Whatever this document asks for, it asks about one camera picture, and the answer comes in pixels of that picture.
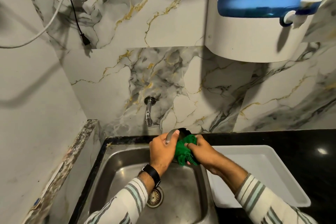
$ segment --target sink drain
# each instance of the sink drain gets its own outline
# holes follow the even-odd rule
[[[146,205],[150,208],[155,208],[161,205],[163,200],[163,191],[160,187],[153,189],[153,191],[149,194]]]

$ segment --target green sponge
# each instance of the green sponge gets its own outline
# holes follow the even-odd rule
[[[187,161],[194,165],[200,164],[191,152],[191,150],[184,146],[185,143],[196,144],[196,142],[197,138],[194,135],[188,135],[182,140],[177,141],[174,157],[178,161],[180,166],[184,166]]]

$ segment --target wall tap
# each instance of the wall tap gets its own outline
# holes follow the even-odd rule
[[[153,124],[152,118],[151,118],[151,110],[152,110],[152,105],[155,105],[156,103],[156,98],[153,96],[147,96],[145,97],[145,105],[146,105],[146,113],[145,113],[145,122],[148,127],[151,127]]]

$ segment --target sink basin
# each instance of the sink basin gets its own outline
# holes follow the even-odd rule
[[[108,146],[78,224],[102,209],[148,162],[148,145]],[[171,163],[150,199],[153,204],[149,206],[155,208],[146,205],[137,224],[218,223],[208,176],[202,166]]]

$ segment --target white tray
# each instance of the white tray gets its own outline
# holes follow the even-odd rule
[[[294,207],[310,206],[309,197],[270,146],[214,146],[214,148],[245,168],[288,204]],[[221,178],[209,171],[208,177],[212,197],[217,207],[241,208]]]

